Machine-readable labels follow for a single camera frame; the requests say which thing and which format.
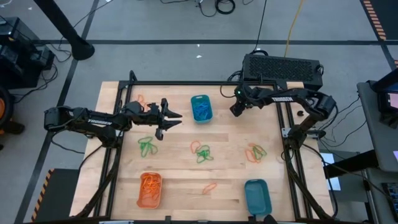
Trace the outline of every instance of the blue container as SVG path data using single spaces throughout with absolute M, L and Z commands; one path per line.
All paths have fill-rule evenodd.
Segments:
M 191 98 L 193 119 L 198 124 L 209 123 L 213 118 L 208 95 L 197 95 Z
M 250 214 L 271 214 L 271 198 L 269 196 L 267 183 L 264 180 L 248 180 L 244 185 L 244 193 Z

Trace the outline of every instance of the wooden table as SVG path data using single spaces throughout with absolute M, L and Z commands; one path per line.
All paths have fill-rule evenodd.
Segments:
M 96 111 L 113 112 L 117 86 L 117 82 L 103 82 Z M 234 88 L 224 86 L 223 93 L 233 95 Z M 193 120 L 190 98 L 201 94 L 210 97 L 213 107 L 213 120 L 208 124 L 195 124 Z M 137 100 L 138 95 L 143 95 L 146 102 L 158 104 L 161 98 L 166 98 L 169 108 L 183 115 L 182 124 L 165 132 L 163 141 L 154 138 L 153 143 L 159 152 L 145 158 L 141 157 L 137 141 L 154 136 L 155 127 L 133 126 L 125 134 L 113 202 L 113 220 L 164 220 L 166 215 L 171 215 L 172 220 L 247 221 L 250 214 L 244 196 L 244 183 L 249 179 L 264 179 L 271 194 L 272 216 L 278 221 L 294 221 L 288 175 L 280 158 L 283 147 L 275 104 L 262 110 L 245 110 L 235 118 L 229 110 L 235 99 L 223 98 L 219 86 L 134 85 L 131 101 Z M 299 118 L 296 114 L 302 107 L 292 103 L 292 110 L 295 122 L 300 123 L 304 117 Z M 213 161 L 197 164 L 197 156 L 190 150 L 190 144 L 195 140 L 211 147 Z M 267 152 L 260 164 L 246 159 L 244 150 L 252 142 Z M 308 139 L 306 144 L 317 149 L 315 140 Z M 99 145 L 97 139 L 89 140 L 85 155 Z M 104 152 L 105 149 L 97 152 L 83 166 L 70 215 L 76 215 L 98 188 Z M 321 160 L 307 149 L 303 148 L 301 152 L 308 189 L 331 215 L 333 208 Z M 136 204 L 140 175 L 149 171 L 158 172 L 163 178 L 160 205 L 154 210 L 144 210 Z M 213 182 L 217 183 L 217 187 L 203 195 L 203 188 Z M 104 214 L 107 197 L 106 192 L 101 214 Z M 301 208 L 303 206 L 300 210 L 304 217 L 305 212 Z

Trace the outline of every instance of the yellow cable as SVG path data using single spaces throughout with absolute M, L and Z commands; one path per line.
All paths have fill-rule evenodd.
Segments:
M 292 35 L 293 26 L 296 23 L 297 17 L 300 14 L 300 11 L 301 11 L 301 8 L 303 6 L 303 3 L 304 3 L 304 0 L 301 0 L 300 1 L 300 5 L 298 6 L 298 9 L 297 9 L 296 15 L 294 16 L 294 20 L 293 20 L 292 26 L 290 26 L 289 35 L 287 36 L 286 49 L 285 49 L 284 57 L 286 57 L 286 55 L 287 55 L 287 49 L 289 49 L 290 35 Z

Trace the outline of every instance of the computer case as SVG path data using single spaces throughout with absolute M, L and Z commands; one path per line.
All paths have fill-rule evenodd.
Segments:
M 271 57 L 247 54 L 243 60 L 245 81 L 275 81 L 283 89 L 286 82 L 303 82 L 310 90 L 319 90 L 322 83 L 323 67 L 318 60 Z
M 0 19 L 0 83 L 7 89 L 37 86 L 42 70 L 51 69 L 54 54 L 18 18 Z

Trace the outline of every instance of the gray floor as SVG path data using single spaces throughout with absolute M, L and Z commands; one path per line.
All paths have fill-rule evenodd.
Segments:
M 90 11 L 93 0 L 56 2 L 74 24 Z M 214 11 L 212 2 L 205 0 L 205 13 Z M 231 15 L 218 14 L 206 18 L 200 14 L 193 0 L 180 4 L 114 0 L 96 12 L 87 39 L 255 40 L 263 2 L 254 0 L 252 4 L 243 6 L 241 1 L 237 1 L 236 11 Z M 104 3 L 105 0 L 99 0 L 99 5 Z M 295 0 L 268 0 L 261 39 L 285 40 L 298 4 Z M 0 15 L 20 17 L 41 39 L 61 38 L 33 0 L 13 0 L 10 5 L 0 8 Z M 85 23 L 83 20 L 76 27 L 79 34 Z M 359 0 L 307 0 L 297 19 L 292 40 L 377 38 Z M 78 62 L 65 105 L 94 109 L 101 82 L 126 80 L 130 70 L 135 71 L 139 80 L 226 80 L 240 69 L 244 54 L 253 47 L 246 44 L 95 45 L 94 56 Z M 275 56 L 283 56 L 285 50 L 284 45 L 260 45 L 259 48 Z M 398 58 L 398 46 L 389 46 L 389 50 L 394 58 Z M 391 71 L 378 45 L 291 45 L 288 57 L 321 61 L 325 66 L 321 91 L 333 95 L 340 109 L 357 98 L 357 82 L 378 80 Z M 57 104 L 71 62 L 56 63 L 58 78 L 46 90 L 37 91 L 16 105 L 15 119 L 26 125 L 26 131 L 20 136 L 0 136 L 0 143 L 5 145 L 0 152 L 0 177 L 3 180 L 0 182 L 0 223 L 13 223 L 16 218 L 46 134 L 42 127 L 43 111 Z M 358 108 L 335 128 L 337 141 L 341 142 L 363 121 L 362 109 Z M 81 151 L 86 144 L 85 137 L 73 133 L 62 133 L 55 140 Z M 367 127 L 353 134 L 337 149 L 359 152 L 372 149 Z M 76 169 L 81 160 L 79 154 L 50 147 L 25 216 L 26 222 L 30 221 L 46 172 L 51 168 Z M 342 219 L 362 221 L 366 218 L 363 206 L 346 202 L 341 204 L 344 212 L 339 217 Z

